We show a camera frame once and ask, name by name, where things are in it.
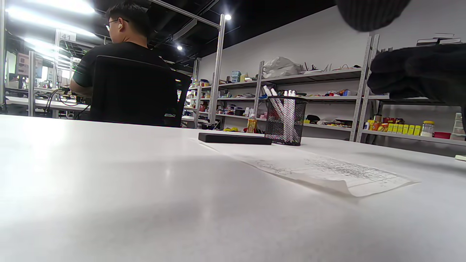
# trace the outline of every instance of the black t-shirt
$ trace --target black t-shirt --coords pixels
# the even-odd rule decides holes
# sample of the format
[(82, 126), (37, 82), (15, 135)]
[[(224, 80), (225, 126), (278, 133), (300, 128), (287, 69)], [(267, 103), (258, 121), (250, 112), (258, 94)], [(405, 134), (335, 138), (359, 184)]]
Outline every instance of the black t-shirt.
[(157, 53), (132, 42), (108, 44), (91, 49), (81, 59), (73, 80), (82, 87), (92, 87), (98, 55), (108, 55), (170, 68)]

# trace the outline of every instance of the plastic jar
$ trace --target plastic jar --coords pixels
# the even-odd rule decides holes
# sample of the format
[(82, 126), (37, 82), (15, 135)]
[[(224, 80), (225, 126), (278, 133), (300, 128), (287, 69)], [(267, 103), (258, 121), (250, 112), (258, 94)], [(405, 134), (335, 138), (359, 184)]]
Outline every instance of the plastic jar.
[(434, 121), (424, 121), (422, 124), (421, 136), (423, 137), (432, 137), (434, 135)]

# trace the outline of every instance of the paper sheet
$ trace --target paper sheet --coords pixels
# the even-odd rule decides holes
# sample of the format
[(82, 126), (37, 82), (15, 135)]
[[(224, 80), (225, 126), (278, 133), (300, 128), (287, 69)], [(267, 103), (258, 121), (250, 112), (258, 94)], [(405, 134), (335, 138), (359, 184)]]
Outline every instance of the paper sheet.
[(392, 172), (290, 146), (199, 143), (273, 175), (305, 181), (356, 197), (417, 183)]

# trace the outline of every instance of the eyeglasses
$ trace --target eyeglasses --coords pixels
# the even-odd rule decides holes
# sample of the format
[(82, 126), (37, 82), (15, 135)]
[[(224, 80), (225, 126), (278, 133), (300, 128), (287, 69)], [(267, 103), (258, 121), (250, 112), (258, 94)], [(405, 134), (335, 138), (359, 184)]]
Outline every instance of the eyeglasses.
[(119, 20), (119, 18), (116, 19), (116, 20), (110, 21), (108, 24), (105, 24), (105, 27), (107, 28), (107, 30), (108, 30), (109, 32), (110, 32), (110, 24), (113, 23), (113, 22), (116, 22), (116, 21), (118, 21), (118, 20)]

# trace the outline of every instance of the yellow box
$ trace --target yellow box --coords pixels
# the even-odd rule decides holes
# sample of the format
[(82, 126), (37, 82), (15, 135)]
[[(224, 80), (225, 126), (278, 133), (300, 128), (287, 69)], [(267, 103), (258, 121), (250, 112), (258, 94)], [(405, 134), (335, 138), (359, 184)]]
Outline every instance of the yellow box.
[(374, 120), (367, 120), (367, 122), (369, 122), (369, 130), (372, 130), (372, 127), (374, 126)]
[(408, 135), (413, 135), (414, 134), (414, 125), (409, 125), (409, 130), (408, 130)]
[(408, 124), (404, 124), (404, 125), (403, 125), (403, 134), (404, 134), (404, 135), (407, 135), (407, 134), (408, 134), (408, 131), (409, 131), (409, 125), (408, 125)]
[(398, 124), (397, 134), (403, 134), (403, 125)]
[(388, 130), (387, 130), (388, 133), (393, 132), (393, 126), (394, 126), (394, 124), (392, 124), (392, 123), (388, 124)]
[(421, 126), (420, 125), (414, 126), (414, 135), (418, 136), (420, 134), (421, 134)]

